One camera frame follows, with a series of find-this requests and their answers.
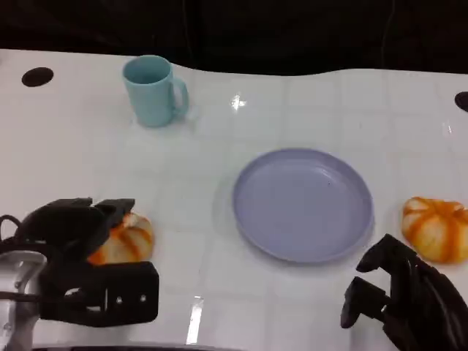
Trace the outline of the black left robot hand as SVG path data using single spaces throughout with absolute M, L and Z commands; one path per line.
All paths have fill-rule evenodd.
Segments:
M 21 243 L 47 244 L 60 253 L 85 260 L 110 237 L 135 206 L 133 198 L 90 197 L 58 199 L 28 214 L 15 232 Z

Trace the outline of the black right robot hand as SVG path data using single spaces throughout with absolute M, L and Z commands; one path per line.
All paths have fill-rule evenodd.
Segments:
M 379 320 L 399 350 L 467 349 L 467 304 L 446 275 L 389 234 L 356 269 L 378 268 L 390 275 L 390 291 L 356 276 L 344 294 L 342 328 L 351 328 L 363 314 Z

